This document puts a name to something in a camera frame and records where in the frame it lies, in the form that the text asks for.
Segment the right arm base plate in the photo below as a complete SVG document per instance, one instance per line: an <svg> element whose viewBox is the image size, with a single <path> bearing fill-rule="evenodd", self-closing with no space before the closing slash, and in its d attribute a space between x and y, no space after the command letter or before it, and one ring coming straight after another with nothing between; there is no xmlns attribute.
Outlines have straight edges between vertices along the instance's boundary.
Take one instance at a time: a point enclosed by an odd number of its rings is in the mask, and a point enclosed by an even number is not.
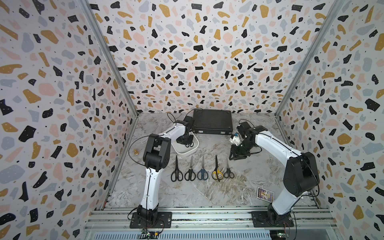
<svg viewBox="0 0 384 240"><path fill-rule="evenodd" d="M290 212L285 215L277 215L271 211L253 211L251 212L251 219L254 228L282 228L294 226L294 221Z"/></svg>

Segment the large black handled scissors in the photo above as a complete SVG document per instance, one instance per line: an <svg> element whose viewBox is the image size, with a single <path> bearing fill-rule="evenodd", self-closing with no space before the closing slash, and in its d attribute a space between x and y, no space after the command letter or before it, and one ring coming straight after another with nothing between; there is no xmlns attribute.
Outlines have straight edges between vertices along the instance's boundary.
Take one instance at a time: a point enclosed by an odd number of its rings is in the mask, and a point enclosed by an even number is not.
<svg viewBox="0 0 384 240"><path fill-rule="evenodd" d="M227 160L227 166L226 166L226 171L224 172L224 178L225 179L234 179L235 174L231 171L230 165L229 165L229 160Z"/></svg>

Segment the yellow black scissors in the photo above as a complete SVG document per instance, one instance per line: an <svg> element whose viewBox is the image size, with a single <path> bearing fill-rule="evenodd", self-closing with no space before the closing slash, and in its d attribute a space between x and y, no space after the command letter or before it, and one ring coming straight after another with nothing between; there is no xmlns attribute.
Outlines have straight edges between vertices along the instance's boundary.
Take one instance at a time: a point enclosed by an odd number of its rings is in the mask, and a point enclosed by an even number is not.
<svg viewBox="0 0 384 240"><path fill-rule="evenodd" d="M219 163L218 163L218 156L217 155L215 155L215 168L214 168L214 171L212 172L212 178L218 182L220 182L224 178L223 173L219 170Z"/></svg>

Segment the white plastic storage box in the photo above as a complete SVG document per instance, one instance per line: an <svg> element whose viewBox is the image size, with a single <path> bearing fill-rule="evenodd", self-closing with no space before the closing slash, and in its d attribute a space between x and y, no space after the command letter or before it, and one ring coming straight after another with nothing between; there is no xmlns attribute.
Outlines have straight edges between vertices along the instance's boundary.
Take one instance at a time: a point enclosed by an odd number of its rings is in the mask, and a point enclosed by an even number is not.
<svg viewBox="0 0 384 240"><path fill-rule="evenodd" d="M194 133L190 132L190 134L194 137L193 142L194 146L187 148L185 145L178 144L176 142L176 139L184 134L185 127L183 125L177 124L174 127L170 127L168 130L164 132L163 137L171 139L171 146L175 150L176 154L179 157L186 157L190 154L193 154L196 152L196 150L199 147L199 140L194 135Z"/></svg>

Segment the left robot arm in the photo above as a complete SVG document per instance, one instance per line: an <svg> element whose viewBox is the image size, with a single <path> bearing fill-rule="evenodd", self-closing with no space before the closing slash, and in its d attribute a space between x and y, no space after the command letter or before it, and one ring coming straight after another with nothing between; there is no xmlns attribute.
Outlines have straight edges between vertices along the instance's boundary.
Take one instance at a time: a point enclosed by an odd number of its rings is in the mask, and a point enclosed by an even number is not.
<svg viewBox="0 0 384 240"><path fill-rule="evenodd" d="M159 189L161 176L170 160L171 148L177 156L185 157L194 153L199 141L192 133L194 119L186 116L184 120L176 120L174 125L160 134L148 137L143 160L146 167L146 185L144 196L137 208L138 216L150 222L151 225L158 218Z"/></svg>

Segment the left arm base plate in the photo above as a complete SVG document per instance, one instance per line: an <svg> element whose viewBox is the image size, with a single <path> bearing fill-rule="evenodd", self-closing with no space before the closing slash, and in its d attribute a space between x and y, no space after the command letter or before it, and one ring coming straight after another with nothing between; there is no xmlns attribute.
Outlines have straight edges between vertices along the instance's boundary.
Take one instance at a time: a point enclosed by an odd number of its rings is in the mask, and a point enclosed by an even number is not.
<svg viewBox="0 0 384 240"><path fill-rule="evenodd" d="M172 216L172 212L158 212L146 218L134 213L131 218L130 229L169 229L172 225Z"/></svg>

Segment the black handled steel scissors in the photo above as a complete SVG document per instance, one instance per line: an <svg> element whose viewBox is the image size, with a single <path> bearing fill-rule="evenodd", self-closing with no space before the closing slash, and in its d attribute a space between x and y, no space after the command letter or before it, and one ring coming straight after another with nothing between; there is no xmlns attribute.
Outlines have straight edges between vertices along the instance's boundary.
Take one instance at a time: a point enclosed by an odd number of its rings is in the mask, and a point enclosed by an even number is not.
<svg viewBox="0 0 384 240"><path fill-rule="evenodd" d="M194 157L191 157L189 169L184 175L186 181L194 181L196 179L196 173L193 170L193 160Z"/></svg>

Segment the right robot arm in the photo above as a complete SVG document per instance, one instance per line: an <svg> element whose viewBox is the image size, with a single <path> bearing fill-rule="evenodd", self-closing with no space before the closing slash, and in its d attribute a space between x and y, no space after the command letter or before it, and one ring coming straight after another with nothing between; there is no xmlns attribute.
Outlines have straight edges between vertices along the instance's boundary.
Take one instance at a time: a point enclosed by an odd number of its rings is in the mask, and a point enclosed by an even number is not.
<svg viewBox="0 0 384 240"><path fill-rule="evenodd" d="M268 206L270 222L289 215L292 207L301 197L318 186L320 178L316 157L310 153L296 150L279 140L263 126L251 127L242 122L237 126L238 133L231 136L229 160L243 160L252 155L251 149L260 147L272 154L285 167L284 189Z"/></svg>

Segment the small black scissors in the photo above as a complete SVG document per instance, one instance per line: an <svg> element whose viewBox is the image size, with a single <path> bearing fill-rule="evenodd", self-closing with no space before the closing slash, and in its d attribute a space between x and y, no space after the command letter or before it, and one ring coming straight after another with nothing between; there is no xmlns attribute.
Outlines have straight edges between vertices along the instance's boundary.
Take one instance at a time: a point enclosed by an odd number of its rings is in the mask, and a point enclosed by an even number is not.
<svg viewBox="0 0 384 240"><path fill-rule="evenodd" d="M194 146L194 142L190 142L190 143L186 144L185 146L186 146L187 148L189 148L189 147L193 147L193 146Z"/></svg>

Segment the all black scissors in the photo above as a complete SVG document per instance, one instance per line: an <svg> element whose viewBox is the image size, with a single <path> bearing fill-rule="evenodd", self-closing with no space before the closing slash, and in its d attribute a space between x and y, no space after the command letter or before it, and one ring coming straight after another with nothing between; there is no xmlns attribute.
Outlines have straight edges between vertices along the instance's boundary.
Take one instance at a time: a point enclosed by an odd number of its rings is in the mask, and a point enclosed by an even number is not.
<svg viewBox="0 0 384 240"><path fill-rule="evenodd" d="M171 174L171 181L176 182L179 181L181 182L184 179L183 173L179 169L179 163L178 163L178 156L176 156L175 159L175 169Z"/></svg>

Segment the blue handled scissors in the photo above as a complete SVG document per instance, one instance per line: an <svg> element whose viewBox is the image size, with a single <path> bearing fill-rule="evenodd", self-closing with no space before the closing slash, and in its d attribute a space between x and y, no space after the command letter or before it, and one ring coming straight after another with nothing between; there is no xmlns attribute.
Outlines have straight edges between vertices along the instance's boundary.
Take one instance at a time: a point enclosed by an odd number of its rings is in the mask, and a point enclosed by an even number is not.
<svg viewBox="0 0 384 240"><path fill-rule="evenodd" d="M209 178L209 174L205 169L205 158L204 157L202 157L202 167L197 174L197 178L200 181L206 181Z"/></svg>

